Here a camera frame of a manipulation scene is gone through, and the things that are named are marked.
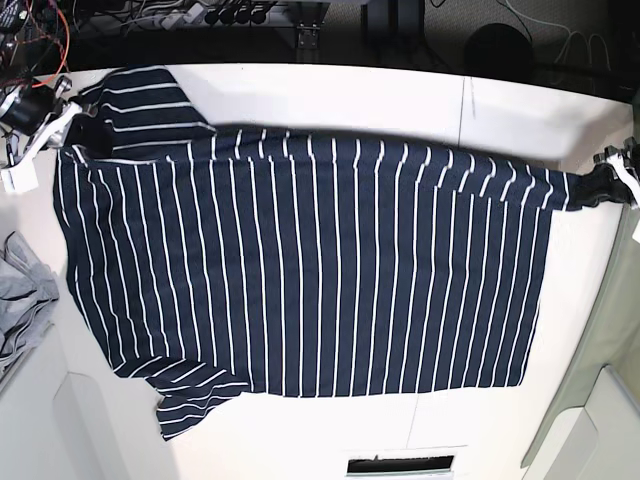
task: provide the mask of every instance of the robotic arm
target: robotic arm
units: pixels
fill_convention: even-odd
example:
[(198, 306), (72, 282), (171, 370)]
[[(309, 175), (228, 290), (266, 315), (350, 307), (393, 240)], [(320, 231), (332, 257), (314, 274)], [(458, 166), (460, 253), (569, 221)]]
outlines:
[(67, 77), (60, 76), (51, 88), (36, 83), (27, 68), (14, 64), (20, 32), (29, 18), (33, 20), (31, 8), (28, 0), (0, 0), (0, 123), (8, 129), (0, 179), (7, 193), (37, 188), (33, 161), (43, 149), (74, 144), (97, 156), (111, 154), (110, 136), (91, 106), (82, 106), (79, 98), (63, 98), (71, 89)]

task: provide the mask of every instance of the red wire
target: red wire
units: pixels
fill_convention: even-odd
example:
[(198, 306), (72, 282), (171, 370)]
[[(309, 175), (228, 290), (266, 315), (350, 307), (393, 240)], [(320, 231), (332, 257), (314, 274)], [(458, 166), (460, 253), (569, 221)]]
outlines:
[(56, 78), (60, 74), (60, 72), (62, 71), (62, 68), (64, 67), (67, 61), (67, 55), (69, 54), (69, 42), (71, 40), (71, 31), (69, 29), (69, 23), (67, 22), (67, 19), (65, 18), (64, 14), (60, 11), (59, 8), (57, 8), (56, 10), (58, 12), (58, 16), (60, 17), (60, 20), (62, 20), (62, 25), (64, 25), (65, 35), (67, 37), (67, 41), (65, 42), (65, 47), (64, 47), (64, 53), (60, 52), (61, 53), (60, 66), (58, 67), (56, 72), (53, 75), (50, 75), (49, 77), (47, 77), (44, 81), (33, 85), (33, 88), (43, 87), (48, 83), (50, 83), (54, 78)]

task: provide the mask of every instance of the gray panel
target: gray panel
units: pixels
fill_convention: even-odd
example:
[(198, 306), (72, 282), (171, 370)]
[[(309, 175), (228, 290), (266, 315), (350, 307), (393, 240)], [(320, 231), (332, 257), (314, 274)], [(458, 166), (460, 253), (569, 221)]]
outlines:
[(640, 212), (624, 208), (600, 292), (567, 373), (522, 460), (523, 468), (531, 465), (558, 414), (584, 406), (602, 367), (623, 361), (630, 339), (638, 334), (640, 245), (632, 233), (639, 221)]

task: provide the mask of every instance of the metal stand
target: metal stand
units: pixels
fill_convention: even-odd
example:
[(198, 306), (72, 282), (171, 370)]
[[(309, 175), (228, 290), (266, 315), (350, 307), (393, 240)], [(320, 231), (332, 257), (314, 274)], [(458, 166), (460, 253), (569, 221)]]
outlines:
[(296, 26), (296, 62), (320, 63), (320, 27), (328, 10), (328, 3), (298, 2), (292, 6), (292, 20)]

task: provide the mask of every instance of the white table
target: white table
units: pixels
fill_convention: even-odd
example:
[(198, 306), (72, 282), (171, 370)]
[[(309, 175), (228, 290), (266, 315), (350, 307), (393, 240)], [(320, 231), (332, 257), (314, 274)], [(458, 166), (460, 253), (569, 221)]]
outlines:
[[(417, 137), (572, 172), (589, 171), (596, 151), (620, 144), (632, 129), (627, 105), (490, 80), (299, 65), (176, 66), (171, 71), (213, 124)], [(81, 72), (71, 78), (79, 88), (103, 74)], [(109, 480), (326, 480), (342, 478), (350, 457), (449, 453), (456, 455), (456, 479), (520, 479), (520, 461), (598, 292), (620, 215), (616, 205), (554, 214), (540, 319), (521, 387), (354, 399), (243, 395), (165, 444), (154, 415), (157, 394), (142, 380), (121, 380), (110, 372), (67, 291), (66, 248), (51, 201), (53, 167), (52, 153), (42, 153), (38, 190), (11, 198), (0, 194), (0, 238), (19, 229), (60, 276), (62, 293), (55, 328), (0, 394), (0, 431), (20, 425), (26, 432), (17, 439), (0, 436), (0, 464), (7, 478), (44, 478), (43, 472), (47, 478), (82, 478), (78, 472), (84, 467), (68, 446), (80, 437), (61, 441), (69, 435), (60, 432), (60, 414), (51, 409), (62, 380), (44, 382), (33, 373), (54, 365), (58, 376), (66, 369), (97, 385), (93, 393), (82, 393), (79, 387), (76, 393), (80, 404), (101, 408), (101, 402), (90, 402), (97, 392), (106, 405), (100, 421), (91, 417), (89, 407), (80, 417), (87, 424), (95, 462)], [(26, 397), (32, 399), (29, 409)], [(106, 439), (101, 436), (104, 419), (112, 431)], [(47, 450), (52, 444), (55, 448)], [(55, 451), (59, 461), (40, 466), (31, 462), (29, 449), (34, 445), (31, 451)]]

